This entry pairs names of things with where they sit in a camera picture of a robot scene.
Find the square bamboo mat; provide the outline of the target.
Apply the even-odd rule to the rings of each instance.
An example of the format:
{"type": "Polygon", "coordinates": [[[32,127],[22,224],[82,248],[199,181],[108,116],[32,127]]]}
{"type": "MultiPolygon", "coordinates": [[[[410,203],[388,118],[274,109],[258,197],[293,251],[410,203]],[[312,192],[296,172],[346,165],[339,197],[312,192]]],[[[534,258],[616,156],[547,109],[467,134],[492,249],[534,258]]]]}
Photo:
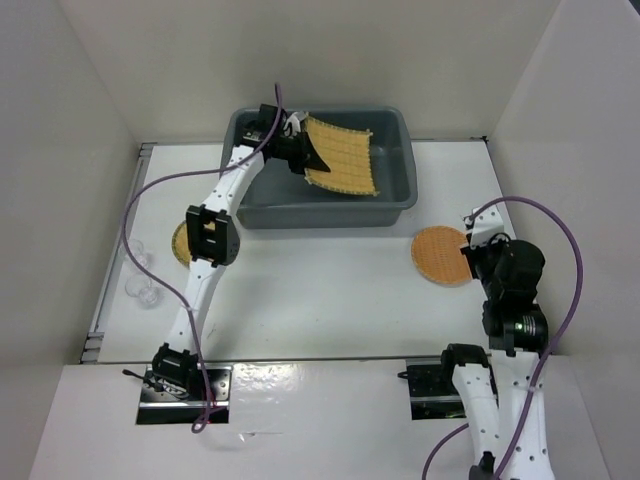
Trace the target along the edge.
{"type": "Polygon", "coordinates": [[[330,171],[307,168],[306,181],[324,190],[355,196],[377,196],[371,165],[370,130],[354,130],[307,117],[304,131],[330,171]]]}

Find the round orange woven plate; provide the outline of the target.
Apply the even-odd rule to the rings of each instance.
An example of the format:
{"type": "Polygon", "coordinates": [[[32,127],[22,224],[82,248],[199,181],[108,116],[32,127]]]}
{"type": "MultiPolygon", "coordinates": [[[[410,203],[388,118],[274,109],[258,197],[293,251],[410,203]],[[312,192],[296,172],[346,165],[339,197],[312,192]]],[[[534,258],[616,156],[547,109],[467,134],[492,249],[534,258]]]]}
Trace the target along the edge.
{"type": "Polygon", "coordinates": [[[472,279],[461,248],[467,240],[462,232],[449,226],[432,226],[418,232],[411,243],[411,258],[427,280],[447,287],[472,279]]]}

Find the round yellow bamboo plate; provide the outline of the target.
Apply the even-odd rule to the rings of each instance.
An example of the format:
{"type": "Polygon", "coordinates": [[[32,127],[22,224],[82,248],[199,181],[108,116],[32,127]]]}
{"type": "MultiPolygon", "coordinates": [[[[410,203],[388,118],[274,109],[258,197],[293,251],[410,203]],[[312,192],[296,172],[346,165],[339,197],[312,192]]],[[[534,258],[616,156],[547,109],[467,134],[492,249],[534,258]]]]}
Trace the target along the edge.
{"type": "Polygon", "coordinates": [[[192,257],[188,245],[187,225],[185,221],[181,222],[172,234],[171,250],[176,260],[188,268],[192,257]]]}

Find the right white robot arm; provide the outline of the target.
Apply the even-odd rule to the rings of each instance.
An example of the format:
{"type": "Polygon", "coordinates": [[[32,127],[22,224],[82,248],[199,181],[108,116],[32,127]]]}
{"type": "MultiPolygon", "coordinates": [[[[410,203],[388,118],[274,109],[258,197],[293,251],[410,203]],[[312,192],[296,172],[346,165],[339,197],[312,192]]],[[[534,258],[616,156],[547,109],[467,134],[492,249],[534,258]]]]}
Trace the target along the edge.
{"type": "Polygon", "coordinates": [[[483,348],[450,344],[438,381],[462,401],[474,450],[472,479],[551,479],[544,381],[535,369],[548,344],[536,302],[545,259],[533,244],[495,235],[462,250],[486,295],[483,348]]]}

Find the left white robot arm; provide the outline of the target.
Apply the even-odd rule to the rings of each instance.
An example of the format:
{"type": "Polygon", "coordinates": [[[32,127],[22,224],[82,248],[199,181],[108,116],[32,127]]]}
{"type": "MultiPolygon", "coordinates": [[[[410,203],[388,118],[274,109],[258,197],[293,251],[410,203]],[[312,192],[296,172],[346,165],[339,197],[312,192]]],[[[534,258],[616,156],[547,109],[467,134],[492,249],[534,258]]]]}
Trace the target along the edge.
{"type": "Polygon", "coordinates": [[[308,117],[303,111],[288,114],[263,104],[256,119],[236,132],[230,158],[213,191],[186,211],[188,280],[169,336],[152,360],[154,377],[176,399],[205,399],[213,394],[202,368],[200,339],[216,286],[239,254],[235,219],[251,183],[271,158],[286,161],[294,174],[330,170],[304,131],[308,117]]]}

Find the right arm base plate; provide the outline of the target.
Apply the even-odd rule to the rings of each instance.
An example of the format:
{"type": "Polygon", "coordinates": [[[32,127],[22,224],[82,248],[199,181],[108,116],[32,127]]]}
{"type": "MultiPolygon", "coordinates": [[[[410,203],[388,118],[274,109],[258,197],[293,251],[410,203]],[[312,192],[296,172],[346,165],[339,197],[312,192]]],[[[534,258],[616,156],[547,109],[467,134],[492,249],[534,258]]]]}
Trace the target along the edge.
{"type": "MultiPolygon", "coordinates": [[[[461,397],[452,383],[453,367],[462,360],[479,363],[489,369],[486,353],[476,346],[471,349],[445,350],[439,358],[425,357],[406,361],[404,371],[397,374],[408,385],[413,420],[464,419],[465,409],[461,397]]],[[[499,404],[497,388],[490,369],[485,384],[489,385],[493,400],[499,404]]]]}

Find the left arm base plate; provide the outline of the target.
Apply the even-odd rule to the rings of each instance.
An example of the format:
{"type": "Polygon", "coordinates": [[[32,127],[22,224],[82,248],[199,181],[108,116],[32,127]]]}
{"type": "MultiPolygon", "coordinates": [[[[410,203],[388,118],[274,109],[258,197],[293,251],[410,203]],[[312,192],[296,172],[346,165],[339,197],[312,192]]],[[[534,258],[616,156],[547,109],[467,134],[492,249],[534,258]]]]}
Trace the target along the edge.
{"type": "MultiPolygon", "coordinates": [[[[233,367],[231,365],[207,364],[206,371],[212,391],[209,424],[227,424],[230,414],[230,398],[233,367]]],[[[123,369],[122,374],[141,381],[138,402],[137,425],[192,424],[203,412],[206,394],[202,376],[196,378],[194,391],[172,386],[157,378],[150,366],[143,374],[123,369]]]]}

